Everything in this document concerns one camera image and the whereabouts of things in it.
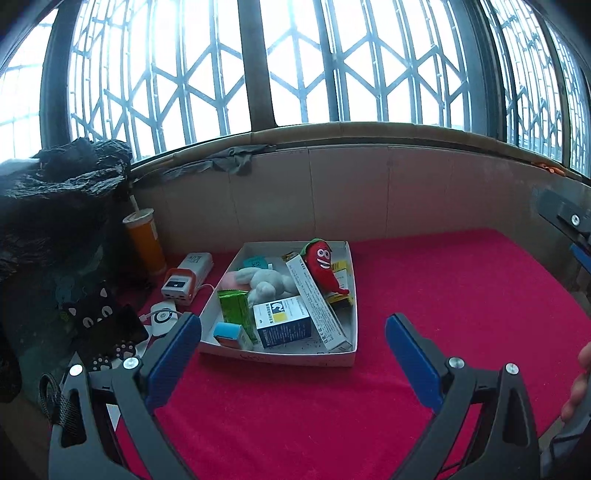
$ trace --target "finger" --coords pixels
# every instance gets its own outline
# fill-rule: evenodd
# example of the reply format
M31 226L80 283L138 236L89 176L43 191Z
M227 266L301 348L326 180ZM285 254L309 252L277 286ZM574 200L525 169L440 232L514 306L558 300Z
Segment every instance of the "finger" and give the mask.
M564 404L564 406L562 407L562 410L560 410L560 418L562 419L563 422L567 423L571 418L573 418L574 415L574 406L572 405L571 402L567 402Z
M587 386L589 384L589 374L580 374L574 381L570 389L570 402L574 406L578 406L584 399L587 393Z
M591 342L583 347L579 353L579 363L583 370L591 368Z

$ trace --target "silver bolt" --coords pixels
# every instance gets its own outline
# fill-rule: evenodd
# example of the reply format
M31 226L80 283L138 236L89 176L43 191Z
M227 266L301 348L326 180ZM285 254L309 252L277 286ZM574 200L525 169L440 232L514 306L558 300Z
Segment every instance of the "silver bolt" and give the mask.
M130 356L129 358L125 359L125 361L123 362L123 368L126 368L127 370L132 370L135 367L137 367L139 365L139 360L137 359L137 357L134 356Z
M506 364L505 370L511 375L517 375L519 373L519 367L515 364Z
M461 358L453 356L449 359L449 366L452 368L464 368L466 363Z
M70 367L70 375L73 377L77 377L84 371L84 368L80 364L72 365Z

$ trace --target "green snack packet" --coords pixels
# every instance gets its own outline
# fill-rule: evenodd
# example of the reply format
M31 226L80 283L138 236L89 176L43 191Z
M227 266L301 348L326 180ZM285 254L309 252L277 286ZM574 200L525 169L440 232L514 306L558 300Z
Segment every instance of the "green snack packet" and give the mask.
M254 332L252 309L248 307L248 292L244 290L219 290L217 297L222 306L223 321L242 325L253 342L258 342Z

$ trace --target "red chili pepper plush toy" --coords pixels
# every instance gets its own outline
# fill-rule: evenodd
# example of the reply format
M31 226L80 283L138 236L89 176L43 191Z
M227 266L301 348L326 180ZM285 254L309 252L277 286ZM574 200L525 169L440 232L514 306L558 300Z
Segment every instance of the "red chili pepper plush toy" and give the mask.
M326 291L348 295L349 290L340 288L335 274L330 268L330 247L324 240L314 238L301 251L314 281Z

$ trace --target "pink tablecloth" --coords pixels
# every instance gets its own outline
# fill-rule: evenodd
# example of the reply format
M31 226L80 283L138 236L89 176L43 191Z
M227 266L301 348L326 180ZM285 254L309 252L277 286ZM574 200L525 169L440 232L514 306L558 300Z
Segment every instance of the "pink tablecloth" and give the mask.
M199 354L190 361L157 417L200 479L389 478L431 415L386 345L384 323L394 312L475 368L516 363L539 433L558 416L591 322L524 250L499 233L472 231L361 242L351 251L359 312L353 368ZM209 281L230 260L216 257ZM194 311L206 297L200 293ZM133 471L145 476L124 426L118 436Z

